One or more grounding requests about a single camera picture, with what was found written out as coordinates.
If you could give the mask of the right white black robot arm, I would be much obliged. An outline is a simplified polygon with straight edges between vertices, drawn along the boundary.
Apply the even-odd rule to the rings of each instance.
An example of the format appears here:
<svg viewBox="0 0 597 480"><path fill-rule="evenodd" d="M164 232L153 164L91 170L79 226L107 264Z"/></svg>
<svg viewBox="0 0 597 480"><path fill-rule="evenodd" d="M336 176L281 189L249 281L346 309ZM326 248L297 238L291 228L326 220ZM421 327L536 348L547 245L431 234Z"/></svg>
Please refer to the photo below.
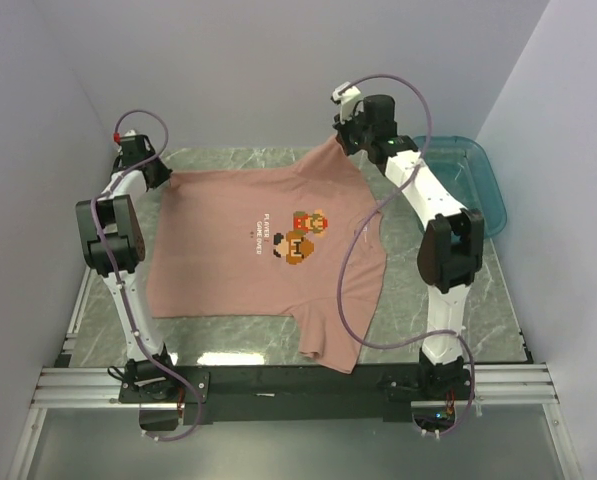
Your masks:
<svg viewBox="0 0 597 480"><path fill-rule="evenodd" d="M399 134L391 96L364 96L356 87L341 86L331 99L339 107L334 128L344 152L366 152L424 229L417 267L428 287L427 334L416 378L422 395L438 399L470 379L459 336L467 297L482 267L484 217L455 199L416 143Z"/></svg>

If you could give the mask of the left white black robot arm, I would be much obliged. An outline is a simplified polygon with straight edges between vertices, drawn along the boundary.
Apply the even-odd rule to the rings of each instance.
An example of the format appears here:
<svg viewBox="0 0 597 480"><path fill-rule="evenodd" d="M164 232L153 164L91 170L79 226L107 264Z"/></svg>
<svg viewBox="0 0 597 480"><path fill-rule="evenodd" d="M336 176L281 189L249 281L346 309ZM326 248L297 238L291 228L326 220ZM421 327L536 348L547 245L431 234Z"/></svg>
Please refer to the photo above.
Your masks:
<svg viewBox="0 0 597 480"><path fill-rule="evenodd" d="M96 197L75 206L86 265L102 278L114 301L126 342L123 371L112 376L129 389L142 387L154 401L171 399L178 378L147 304L147 248L135 203L166 183L172 171L149 138L134 130L114 134L119 147L109 183Z"/></svg>

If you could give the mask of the pink printed t shirt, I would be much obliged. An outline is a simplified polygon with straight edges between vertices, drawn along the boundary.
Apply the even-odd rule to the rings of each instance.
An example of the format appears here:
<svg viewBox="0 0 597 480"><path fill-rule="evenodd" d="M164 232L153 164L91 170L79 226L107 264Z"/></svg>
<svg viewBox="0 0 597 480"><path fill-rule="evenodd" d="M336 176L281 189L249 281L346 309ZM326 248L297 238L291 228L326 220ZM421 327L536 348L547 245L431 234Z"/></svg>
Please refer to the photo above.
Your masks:
<svg viewBox="0 0 597 480"><path fill-rule="evenodd" d="M174 173L149 267L151 313L290 316L301 354L350 373L386 269L375 204L335 139L290 166Z"/></svg>

